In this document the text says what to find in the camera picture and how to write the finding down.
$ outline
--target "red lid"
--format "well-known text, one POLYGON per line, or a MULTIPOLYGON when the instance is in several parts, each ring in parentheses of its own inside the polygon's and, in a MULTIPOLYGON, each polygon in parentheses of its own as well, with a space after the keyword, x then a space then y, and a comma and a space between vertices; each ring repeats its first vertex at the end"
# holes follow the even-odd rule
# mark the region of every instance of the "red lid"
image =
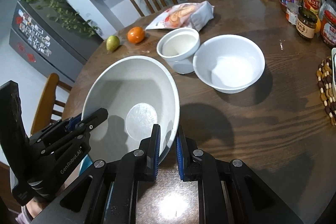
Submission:
POLYGON ((336 17, 328 10, 324 11, 325 16, 333 23, 336 25, 336 17))

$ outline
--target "dining table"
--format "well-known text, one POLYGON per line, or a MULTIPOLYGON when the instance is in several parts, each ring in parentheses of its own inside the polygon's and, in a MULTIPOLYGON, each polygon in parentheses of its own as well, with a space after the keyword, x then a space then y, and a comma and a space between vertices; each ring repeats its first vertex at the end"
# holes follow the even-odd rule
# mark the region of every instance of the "dining table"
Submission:
MULTIPOLYGON (((186 137, 216 159, 242 160, 305 224, 315 223, 336 192, 336 127, 325 113, 316 76, 331 50, 317 35, 311 41, 300 37, 279 0, 207 1, 214 6, 214 18, 199 31, 201 43, 223 34, 252 40, 265 57, 256 83, 225 94, 194 72, 177 74, 156 52, 169 30, 146 30, 144 41, 127 41, 132 27, 145 29, 160 11, 120 30, 121 46, 115 52, 108 52, 105 42, 99 46, 80 72, 62 118, 82 112, 90 88, 110 65, 128 56, 152 57, 176 83, 186 137)), ((231 69, 242 73, 239 63, 231 69)), ((136 222, 199 223, 197 182, 180 180, 175 145, 159 165, 157 180, 139 183, 136 222)))

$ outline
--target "bowl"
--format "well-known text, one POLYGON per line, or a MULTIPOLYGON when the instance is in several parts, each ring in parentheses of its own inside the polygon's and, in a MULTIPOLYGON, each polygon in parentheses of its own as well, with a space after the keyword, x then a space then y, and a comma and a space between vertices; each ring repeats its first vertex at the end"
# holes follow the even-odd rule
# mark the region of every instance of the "bowl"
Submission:
POLYGON ((156 51, 179 74, 194 71, 193 56, 200 46, 200 35, 192 28, 179 28, 163 36, 156 51))
POLYGON ((261 49, 239 35, 220 35, 205 41, 193 58, 198 78, 223 93, 238 93, 254 84, 265 69, 261 49))
POLYGON ((146 56, 124 58, 107 68, 91 87, 82 119, 100 107, 109 117, 91 131, 89 156, 106 162, 120 160, 161 127, 161 162, 179 125, 179 94, 173 77, 159 61, 146 56))

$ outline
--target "screw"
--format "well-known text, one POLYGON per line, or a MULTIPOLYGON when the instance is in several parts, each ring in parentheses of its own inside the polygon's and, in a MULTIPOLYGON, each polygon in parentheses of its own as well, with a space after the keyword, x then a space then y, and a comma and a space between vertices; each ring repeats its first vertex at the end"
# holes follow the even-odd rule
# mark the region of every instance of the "screw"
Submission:
POLYGON ((193 154, 196 156, 196 157, 199 157, 199 156, 202 156, 203 155, 203 151, 200 150, 200 149, 195 149, 193 151, 193 154))
POLYGON ((233 160, 232 161, 232 164, 235 166, 235 167, 241 167, 243 165, 243 162, 241 160, 233 160))
POLYGON ((94 166, 95 166, 96 168, 103 167, 104 164, 105 164, 105 163, 104 163, 103 160, 96 160, 96 161, 94 162, 94 166))
POLYGON ((141 149, 137 149, 133 152, 134 156, 140 157, 143 155, 143 151, 141 149))

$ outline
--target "green vine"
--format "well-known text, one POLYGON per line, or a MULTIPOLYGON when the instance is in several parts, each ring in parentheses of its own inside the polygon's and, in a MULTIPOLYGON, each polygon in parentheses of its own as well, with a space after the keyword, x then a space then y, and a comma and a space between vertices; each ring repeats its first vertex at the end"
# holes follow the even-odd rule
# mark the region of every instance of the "green vine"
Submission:
POLYGON ((55 11, 56 16, 47 14, 47 18, 58 22, 67 30, 74 30, 89 37, 93 36, 99 27, 90 26, 92 20, 83 21, 78 12, 75 12, 66 0, 24 0, 27 3, 39 4, 35 7, 38 10, 50 7, 55 11))

